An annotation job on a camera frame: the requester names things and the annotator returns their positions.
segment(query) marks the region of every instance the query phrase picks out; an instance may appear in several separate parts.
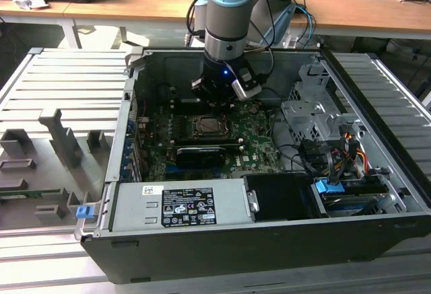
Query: floor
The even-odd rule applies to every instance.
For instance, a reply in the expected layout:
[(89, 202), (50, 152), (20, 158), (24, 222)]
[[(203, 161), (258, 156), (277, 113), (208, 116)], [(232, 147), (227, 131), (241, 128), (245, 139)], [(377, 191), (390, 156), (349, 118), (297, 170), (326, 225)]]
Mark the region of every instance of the floor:
[[(127, 30), (128, 39), (142, 46), (184, 46), (186, 32), (180, 26), (177, 30)], [(68, 47), (59, 26), (1, 23), (0, 32), (0, 86), (8, 80), (30, 47)], [(121, 42), (119, 29), (111, 26), (80, 26), (79, 37), (84, 48), (123, 49), (129, 46)], [(321, 40), (334, 52), (350, 52), (355, 38), (315, 36), (314, 43)], [(367, 38), (358, 50), (376, 52), (385, 43), (381, 39)], [(428, 55), (431, 55), (431, 41), (391, 40), (386, 51), (380, 54), (380, 59), (414, 93), (424, 80), (431, 79), (431, 58), (421, 67)]]

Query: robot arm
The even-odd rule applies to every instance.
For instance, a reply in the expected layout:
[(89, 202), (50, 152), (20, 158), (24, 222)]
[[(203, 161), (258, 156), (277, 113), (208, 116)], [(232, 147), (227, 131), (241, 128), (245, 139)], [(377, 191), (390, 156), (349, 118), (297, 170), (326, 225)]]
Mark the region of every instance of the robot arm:
[[(260, 84), (266, 81), (266, 77), (256, 74), (244, 58), (253, 8), (258, 2), (259, 0), (207, 2), (203, 71), (201, 77), (192, 82), (192, 90), (198, 98), (211, 106), (223, 106), (235, 96), (246, 100), (258, 94), (261, 91)], [(262, 1), (258, 5), (267, 8)], [(261, 13), (255, 14), (257, 22)]]

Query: power supply label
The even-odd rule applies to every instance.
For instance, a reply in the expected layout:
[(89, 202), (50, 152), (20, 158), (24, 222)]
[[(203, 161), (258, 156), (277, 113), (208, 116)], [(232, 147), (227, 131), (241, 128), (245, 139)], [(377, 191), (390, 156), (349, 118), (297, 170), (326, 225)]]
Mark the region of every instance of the power supply label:
[(162, 225), (215, 225), (216, 206), (212, 188), (163, 190)]

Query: blue latch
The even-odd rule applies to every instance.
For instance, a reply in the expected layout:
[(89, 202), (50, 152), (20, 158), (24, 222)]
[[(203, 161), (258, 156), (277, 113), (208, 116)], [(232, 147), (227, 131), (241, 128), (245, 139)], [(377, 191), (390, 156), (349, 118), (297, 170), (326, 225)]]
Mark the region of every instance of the blue latch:
[(94, 218), (94, 205), (82, 205), (76, 210), (76, 217), (78, 219), (92, 219)]
[(322, 194), (322, 193), (343, 193), (343, 192), (345, 192), (344, 186), (343, 186), (343, 184), (341, 184), (341, 182), (338, 182), (338, 184), (332, 185), (332, 184), (328, 183), (327, 178), (323, 178), (322, 180), (319, 180), (318, 182), (316, 182), (316, 188), (317, 188), (317, 192), (319, 192), (319, 194)]

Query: capacitor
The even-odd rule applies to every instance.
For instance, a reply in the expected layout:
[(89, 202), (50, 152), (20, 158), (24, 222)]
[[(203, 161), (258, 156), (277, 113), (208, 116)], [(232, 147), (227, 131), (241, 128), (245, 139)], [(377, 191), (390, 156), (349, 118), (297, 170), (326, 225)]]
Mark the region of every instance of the capacitor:
[(257, 114), (259, 111), (257, 110), (256, 107), (252, 107), (248, 110), (248, 112), (250, 112), (251, 114)]

